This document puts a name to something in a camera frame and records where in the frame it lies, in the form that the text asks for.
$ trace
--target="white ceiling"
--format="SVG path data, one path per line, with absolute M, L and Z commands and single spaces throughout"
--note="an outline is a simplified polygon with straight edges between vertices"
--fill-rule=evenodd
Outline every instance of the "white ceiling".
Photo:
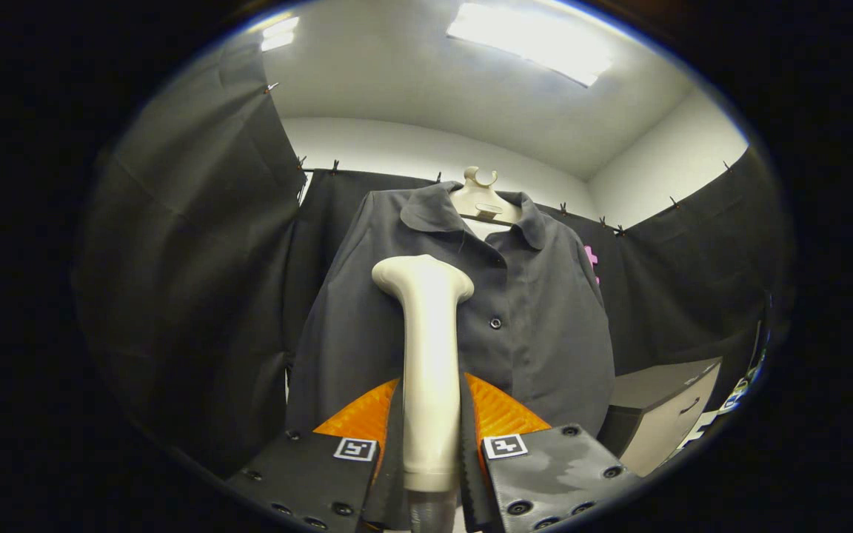
M 366 118 L 465 135 L 588 180 L 686 97 L 687 75 L 601 24 L 612 67 L 585 88 L 446 37 L 461 0 L 315 0 L 295 41 L 263 54 L 282 118 Z M 531 0 L 484 2 L 546 9 Z M 572 14 L 556 16 L 572 17 Z

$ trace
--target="white wall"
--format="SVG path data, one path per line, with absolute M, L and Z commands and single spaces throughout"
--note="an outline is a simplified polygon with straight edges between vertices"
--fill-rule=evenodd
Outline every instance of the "white wall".
M 698 90 L 588 180 L 609 225 L 630 227 L 725 172 L 748 147 L 742 132 Z
M 485 142 L 419 126 L 355 118 L 283 118 L 281 124 L 295 154 L 307 155 L 306 168 L 329 169 L 338 159 L 343 170 L 425 179 L 436 179 L 437 172 L 442 172 L 444 181 L 461 181 L 466 167 L 478 166 L 483 181 L 491 179 L 491 171 L 498 172 L 493 185 L 498 191 L 522 191 L 535 203 L 554 208 L 566 202 L 569 212 L 597 220 L 583 180 Z

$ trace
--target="dark gray shirt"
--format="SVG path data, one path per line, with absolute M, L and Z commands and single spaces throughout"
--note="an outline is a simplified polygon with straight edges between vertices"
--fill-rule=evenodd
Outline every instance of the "dark gray shirt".
M 521 207 L 521 219 L 480 240 L 449 199 L 462 186 L 443 182 L 365 197 L 298 342 L 289 429 L 310 432 L 403 374 L 403 310 L 370 270 L 388 257 L 429 254 L 463 270 L 475 287 L 457 310 L 460 371 L 553 426 L 576 422 L 597 434 L 614 364 L 601 292 L 580 239 L 524 192 L 501 192 Z

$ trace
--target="cabinet handle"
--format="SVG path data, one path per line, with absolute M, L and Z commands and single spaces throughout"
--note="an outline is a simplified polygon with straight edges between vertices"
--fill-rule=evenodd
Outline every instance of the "cabinet handle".
M 700 397 L 697 397 L 697 399 L 695 399 L 695 400 L 693 401 L 693 403 L 691 403 L 691 404 L 690 404 L 690 407 L 687 407 L 687 408 L 686 408 L 686 409 L 684 409 L 683 411 L 680 411 L 680 414 L 682 415 L 682 414 L 684 414 L 684 412 L 687 412 L 687 411 L 689 411 L 690 409 L 693 409 L 693 406 L 694 406 L 694 405 L 697 405 L 698 403 L 700 403 Z

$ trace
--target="gray cabinet top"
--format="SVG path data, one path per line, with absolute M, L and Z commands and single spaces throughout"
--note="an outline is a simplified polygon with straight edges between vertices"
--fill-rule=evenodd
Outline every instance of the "gray cabinet top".
M 717 367 L 722 358 L 651 366 L 614 379 L 610 404 L 631 409 L 653 409 L 693 385 Z

